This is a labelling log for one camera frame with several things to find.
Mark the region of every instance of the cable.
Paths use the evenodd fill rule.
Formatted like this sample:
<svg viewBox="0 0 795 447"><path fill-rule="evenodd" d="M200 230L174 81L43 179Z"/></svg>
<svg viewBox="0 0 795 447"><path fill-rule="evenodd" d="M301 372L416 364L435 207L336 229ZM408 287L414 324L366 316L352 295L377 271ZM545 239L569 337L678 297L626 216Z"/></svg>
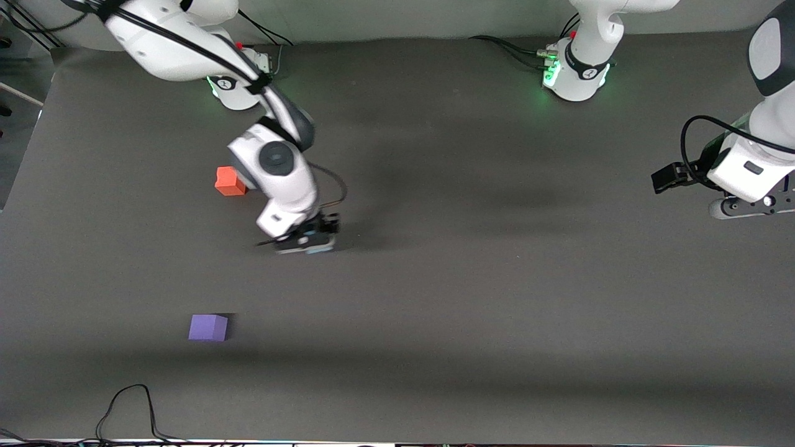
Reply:
<svg viewBox="0 0 795 447"><path fill-rule="evenodd" d="M26 444L55 445L55 446L62 445L60 442L56 442L56 441L46 441L46 440L40 440L40 439L24 439L23 437L19 436L18 434L15 434L14 432L12 432L10 430L6 430L6 429L4 429L2 427L0 427L0 434L5 436L5 437L11 437L13 439L16 439L17 441L24 442Z"/></svg>
<svg viewBox="0 0 795 447"><path fill-rule="evenodd" d="M249 17L248 14L244 13L242 10L238 10L238 14L240 14L240 17L243 17L247 21L251 22L251 25L256 26L263 34L268 36L268 38L270 39L270 41L273 42L274 45L279 45L279 44L269 35L269 33L273 34L276 37L281 38L283 41L287 42L291 47L295 46L295 44L290 39L288 39L287 37L284 37L281 34L276 33L274 31L271 31L270 29L267 29L266 27L258 24L256 21L254 21L253 18Z"/></svg>
<svg viewBox="0 0 795 447"><path fill-rule="evenodd" d="M756 142L756 143L758 143L760 145L763 145L763 146L767 146L767 147L769 147L769 148L771 148L773 150L778 150L778 151L784 152L785 154L795 154L795 150L790 149L789 147L781 146L781 145L778 145L778 144L776 144L774 142L769 142L769 141L767 141L765 139L762 139L760 137L755 137L754 135L751 135L751 134L747 133L745 130L738 129L737 127L734 127L731 124L728 124L726 122L720 121L719 119L711 117L709 115L696 115L696 116L693 116L689 120L687 120L687 122L684 124L684 126L682 126L682 133L681 133L680 140L679 140L680 150L681 150L681 154L682 154L682 161L684 162L684 168L687 169L688 173L690 174L690 177L693 177L693 180L701 183L702 185L706 186L707 188L714 189L716 191L721 191L721 192L723 191L720 187L718 187L717 185L712 183L709 179L705 179L705 177L702 177L700 174L697 174L696 171L690 165L690 160L688 159L688 151L687 151L688 129L690 129L690 125L691 124L693 124L694 122L696 122L696 121L698 121L700 119L702 119L704 121L709 121L712 124L715 124L717 126L720 126L720 127L724 128L725 130L731 132L732 134L737 134L737 135L739 135L739 136L741 136L741 137L743 137L745 139L751 140L752 142Z"/></svg>
<svg viewBox="0 0 795 447"><path fill-rule="evenodd" d="M575 25L577 25L578 23L580 23L580 21L579 21L579 20L578 20L578 21L575 21L574 23L572 23L572 22L574 21L574 19L578 18L579 16L580 16L580 13L577 13L577 14L574 14L574 15L572 16L572 18L568 19L568 21L566 22L566 25L563 25L563 31L560 31L560 36L558 37L559 39L562 39L562 38L563 38L563 36L565 36L565 35L566 35L566 33L567 33L567 32L568 32L568 31L569 31L571 28L574 28L574 27L575 27Z"/></svg>
<svg viewBox="0 0 795 447"><path fill-rule="evenodd" d="M281 70L281 50L285 49L284 45L279 45L279 55L276 56L276 70L273 71L273 75L276 76L279 74L279 70Z"/></svg>
<svg viewBox="0 0 795 447"><path fill-rule="evenodd" d="M519 52L519 53L521 53L521 54L525 54L525 55L533 55L533 56L535 56L536 52L534 52L534 51L531 51L531 50L528 50L528 49L524 49L524 48L522 48L522 47L519 47L519 46L516 46L516 45L514 45L514 44L510 43L509 41L505 41L505 40L503 40L503 39L500 39L500 38L498 38L498 37L493 37L493 36L483 36L483 35L481 35L481 36L472 36L472 37L470 37L470 39L476 39L476 40L478 40L478 41L489 41L489 42L493 42L493 43L495 43L495 44L499 45L499 47L500 47L500 48L504 49L504 50L505 50L505 51L508 53L508 55L509 55L509 56L513 57L513 58L514 58L516 61L518 61L520 64L522 64L522 65L524 65L524 66L526 66L526 67L529 67L529 68L533 68L533 69L539 70L539 71L544 71L544 70L546 69L546 67L545 67L545 66L543 66L543 65L539 65L539 64L531 64L530 62L528 62L528 61L526 61L526 60L522 59L522 58L521 58L521 57L520 57L520 56L519 56L517 53L515 53L514 51L516 51L516 52Z"/></svg>
<svg viewBox="0 0 795 447"><path fill-rule="evenodd" d="M509 41L506 41L505 39L500 39L499 37L487 36L485 34L479 34L477 36L470 37L470 39L476 39L476 40L479 40L479 41L494 42L497 45L500 45L502 47L508 47L508 48L513 49L514 51L517 51L517 52L521 52L521 53L524 53L524 54L529 54L529 55L532 55L532 56L536 55L535 50L524 49L524 48L522 48L522 47L520 47L518 45L514 45L514 44L510 43Z"/></svg>
<svg viewBox="0 0 795 447"><path fill-rule="evenodd" d="M157 420L155 419L154 406L152 405L152 395L149 393L149 387L147 387L143 383L135 383L134 385L129 385L128 387L123 387L121 390L116 391L116 394L111 399L110 405L107 406L107 411L102 416L102 418L99 419L99 422L97 422L97 425L94 428L94 435L95 435L96 439L99 439L100 441L104 440L104 438L102 436L102 427L105 424L105 421L106 421L107 417L111 415L111 411L113 411L113 404L116 402L116 398L121 393L123 393L124 391L127 391L127 390L129 390L131 388L135 388L135 387L143 388L144 391L146 392L146 401L149 404L149 431L152 433L152 436L156 437L157 439L160 439L161 441L165 441L167 443L170 442L168 438L181 439L181 438L176 437L176 436L171 436L171 435L162 433L160 430L157 429Z"/></svg>
<svg viewBox="0 0 795 447"><path fill-rule="evenodd" d="M339 199L333 200L331 202L327 202L325 204L322 204L320 207L321 208L330 208L330 207L333 207L333 206L336 206L336 205L339 205L339 204L343 203L345 201L345 199L347 198L347 185L345 184L345 180L343 180L343 178L338 173L335 173L334 171L330 170L329 168L324 168L323 166L317 165L316 163L312 163L311 161L307 161L307 164L310 165L311 167L313 167L314 169L317 169L317 170L321 171L322 173L328 175L335 182L337 182L337 184L339 185Z"/></svg>
<svg viewBox="0 0 795 447"><path fill-rule="evenodd" d="M64 23L63 25L53 26L52 28L41 28L39 26L36 26L35 24L33 24L34 28L27 28L22 23L20 23L16 18L14 18L14 15L11 13L12 9L19 13L19 10L17 10L17 8L15 8L16 2L18 2L18 0L5 0L5 1L6 1L6 8L3 9L3 12L6 13L6 16L8 17L8 20L15 27L17 27L18 29L21 29L22 31L25 31L27 33L44 34L44 33L55 33L57 31L63 31L66 28L71 28L74 25L77 25L84 18L86 18L88 16L88 13L82 13L76 19L74 19L72 21L69 21L67 23Z"/></svg>
<svg viewBox="0 0 795 447"><path fill-rule="evenodd" d="M569 32L570 32L572 29L574 29L574 27L575 27L575 26L577 26L579 23L580 23L580 19L577 19L577 21L575 21L574 23L572 23L572 25L571 25L571 26L569 26L567 29L564 29L564 31L563 31L563 35L565 36L566 34L568 34L568 33L569 33Z"/></svg>
<svg viewBox="0 0 795 447"><path fill-rule="evenodd" d="M19 16L21 18L25 19L25 21L27 21L30 25L33 25L33 28L28 30L28 28L24 27L22 25L22 23L20 23L13 16L13 11L12 10L16 11L16 13L19 14ZM49 45L45 44L40 39L40 37L43 37L44 39L49 41L50 44L53 47L57 48L57 47L66 46L63 42L61 42L60 40L58 40L54 36L52 36L52 35L50 35L48 33L42 32L41 23L39 23L34 17L30 16L28 14L28 12L25 11L25 9L23 9L21 6L17 6L13 2L8 2L8 0L6 0L6 7L2 8L1 11L3 12L3 15L5 15L9 19L9 21L11 21L11 23L12 23L12 25L14 25L14 27L17 27L18 29L20 29L21 31L26 33L31 39L35 40L45 50L50 51L52 48Z"/></svg>

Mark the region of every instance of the white wall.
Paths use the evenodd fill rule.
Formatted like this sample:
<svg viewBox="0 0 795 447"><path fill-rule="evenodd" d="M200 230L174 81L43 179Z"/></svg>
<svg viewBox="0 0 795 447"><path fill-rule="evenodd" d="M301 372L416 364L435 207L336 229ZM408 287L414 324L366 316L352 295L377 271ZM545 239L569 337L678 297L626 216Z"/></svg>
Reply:
<svg viewBox="0 0 795 447"><path fill-rule="evenodd" d="M629 33L691 33L741 29L781 0L681 0L673 10L626 15ZM556 34L574 9L565 0L240 0L241 9L295 42L365 41L395 37L500 37ZM45 25L76 15L57 0L23 3ZM240 17L227 29L236 40L266 39ZM59 33L70 45L120 49L96 17Z"/></svg>

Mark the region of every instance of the white robotic arm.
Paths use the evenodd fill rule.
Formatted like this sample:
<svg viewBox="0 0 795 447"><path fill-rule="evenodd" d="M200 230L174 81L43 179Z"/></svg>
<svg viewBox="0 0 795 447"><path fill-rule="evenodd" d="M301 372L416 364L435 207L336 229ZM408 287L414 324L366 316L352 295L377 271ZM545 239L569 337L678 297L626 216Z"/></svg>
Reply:
<svg viewBox="0 0 795 447"><path fill-rule="evenodd" d="M559 55L544 78L544 87L567 101L591 98L604 84L609 60L624 36L619 14L654 13L673 8L679 0L569 0L580 14L573 39L563 36L547 45Z"/></svg>
<svg viewBox="0 0 795 447"><path fill-rule="evenodd" d="M274 237L282 253L331 249L336 217L320 211L315 180L302 155L314 142L311 119L222 33L200 27L234 15L237 0L63 1L81 10L88 5L125 51L153 76L173 81L227 78L256 96L266 116L230 143L229 149L239 176L270 198L257 225ZM183 6L191 7L186 12Z"/></svg>
<svg viewBox="0 0 795 447"><path fill-rule="evenodd" d="M789 175L795 170L795 2L784 1L757 28L748 46L748 66L765 99L729 126L699 115L683 129L683 161L657 171L656 193L696 183L724 192L710 206L719 219L795 211ZM705 119L727 132L707 144L699 160L687 160L689 125Z"/></svg>

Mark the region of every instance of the orange cube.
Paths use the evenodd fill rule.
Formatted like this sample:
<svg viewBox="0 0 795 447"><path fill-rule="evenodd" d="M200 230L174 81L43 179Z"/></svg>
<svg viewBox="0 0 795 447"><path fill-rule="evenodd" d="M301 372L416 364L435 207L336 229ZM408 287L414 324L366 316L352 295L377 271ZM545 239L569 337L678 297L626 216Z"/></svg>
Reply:
<svg viewBox="0 0 795 447"><path fill-rule="evenodd" d="M215 189L224 196L242 196L246 193L246 186L231 166L220 166L215 171L215 178Z"/></svg>

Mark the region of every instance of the gray table surface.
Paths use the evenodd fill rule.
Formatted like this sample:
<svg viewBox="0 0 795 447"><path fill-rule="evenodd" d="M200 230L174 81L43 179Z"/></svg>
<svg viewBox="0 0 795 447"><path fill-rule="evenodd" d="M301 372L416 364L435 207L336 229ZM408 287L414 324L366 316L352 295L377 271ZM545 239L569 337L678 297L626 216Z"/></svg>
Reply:
<svg viewBox="0 0 795 447"><path fill-rule="evenodd" d="M61 55L0 216L0 425L87 436L144 382L182 437L795 444L795 220L649 179L686 118L760 100L749 36L628 37L577 104L481 41L287 48L307 155L351 187L312 256L253 247L266 198L213 188L259 111ZM188 342L193 313L231 338ZM148 436L141 395L106 435Z"/></svg>

